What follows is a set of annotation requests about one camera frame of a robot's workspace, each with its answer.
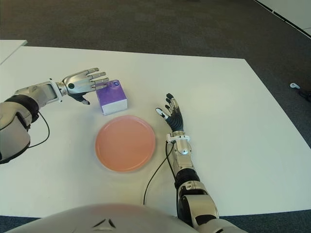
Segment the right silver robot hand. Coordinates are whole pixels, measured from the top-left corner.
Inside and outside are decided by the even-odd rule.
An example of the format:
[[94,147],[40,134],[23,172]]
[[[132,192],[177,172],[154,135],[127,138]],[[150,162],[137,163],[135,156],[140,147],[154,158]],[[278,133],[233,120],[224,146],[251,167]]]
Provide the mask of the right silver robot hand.
[[172,132],[184,131],[183,117],[177,103],[177,100],[170,93],[166,95],[165,108],[170,114],[167,114],[161,108],[156,108],[155,111],[166,121]]

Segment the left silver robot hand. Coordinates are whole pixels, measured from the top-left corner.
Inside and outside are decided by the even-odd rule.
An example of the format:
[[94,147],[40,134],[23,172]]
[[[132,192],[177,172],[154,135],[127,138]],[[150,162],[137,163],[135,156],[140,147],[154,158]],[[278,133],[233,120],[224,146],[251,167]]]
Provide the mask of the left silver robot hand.
[[56,84],[62,96],[68,95],[82,104],[90,105],[84,95],[106,88],[108,81],[105,72],[99,72],[98,68],[91,68],[71,74]]

